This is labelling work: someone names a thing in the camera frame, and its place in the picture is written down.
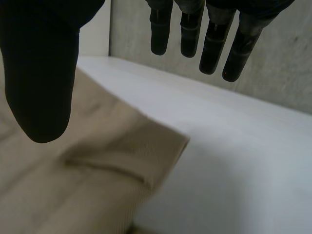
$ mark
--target hand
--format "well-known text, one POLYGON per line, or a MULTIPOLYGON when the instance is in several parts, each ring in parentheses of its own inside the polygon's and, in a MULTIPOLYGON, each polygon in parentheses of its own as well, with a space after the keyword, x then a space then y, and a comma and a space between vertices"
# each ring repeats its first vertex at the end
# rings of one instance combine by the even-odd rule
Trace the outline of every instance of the hand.
MULTIPOLYGON (((151 8, 151 50, 156 55, 166 52, 173 0, 146 0, 151 8)), ((192 58, 196 54, 205 0, 175 0, 182 11, 181 53, 192 58)), ((215 72, 236 10, 240 11, 239 27, 223 69, 226 81, 236 81, 256 44, 262 29, 294 0, 206 0, 209 25, 199 69, 215 72)))

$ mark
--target beige fabric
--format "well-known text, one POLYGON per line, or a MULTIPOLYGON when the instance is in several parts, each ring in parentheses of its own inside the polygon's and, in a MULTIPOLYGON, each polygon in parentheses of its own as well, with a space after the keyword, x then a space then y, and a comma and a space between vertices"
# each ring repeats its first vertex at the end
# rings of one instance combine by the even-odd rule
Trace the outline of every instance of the beige fabric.
POLYGON ((187 142, 77 71, 68 129, 36 144, 14 121, 2 89, 0 233, 125 233, 187 142))

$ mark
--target black glove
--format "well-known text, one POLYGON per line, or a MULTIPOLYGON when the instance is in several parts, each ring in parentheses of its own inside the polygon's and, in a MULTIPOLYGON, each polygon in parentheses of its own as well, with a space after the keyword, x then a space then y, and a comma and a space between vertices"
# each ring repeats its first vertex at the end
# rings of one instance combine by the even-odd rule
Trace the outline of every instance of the black glove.
POLYGON ((0 0, 5 94, 35 142, 65 131, 71 110, 79 30, 105 0, 0 0))
MULTIPOLYGON (((173 0, 146 0, 151 7, 151 50, 163 55, 167 48, 173 0)), ((205 0, 175 0, 182 11, 181 53, 192 58, 197 49, 205 0)), ((239 27, 223 70, 223 78, 236 81, 256 44, 262 29, 294 0, 206 0, 209 25, 199 69, 215 72, 236 10, 239 27)))

